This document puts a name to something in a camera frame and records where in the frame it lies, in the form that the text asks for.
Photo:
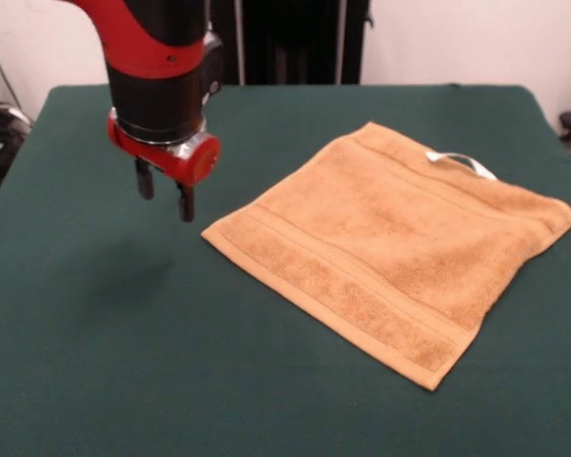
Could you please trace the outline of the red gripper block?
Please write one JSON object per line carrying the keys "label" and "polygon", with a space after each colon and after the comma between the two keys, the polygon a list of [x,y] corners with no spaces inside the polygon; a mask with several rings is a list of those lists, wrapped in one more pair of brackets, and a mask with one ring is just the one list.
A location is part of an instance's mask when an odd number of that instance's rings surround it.
{"label": "red gripper block", "polygon": [[180,219],[190,223],[195,217],[195,185],[207,178],[220,156],[220,141],[206,131],[206,123],[188,139],[174,144],[145,143],[134,139],[118,125],[115,108],[108,112],[108,136],[119,149],[136,158],[137,187],[145,200],[154,197],[149,165],[177,182]]}

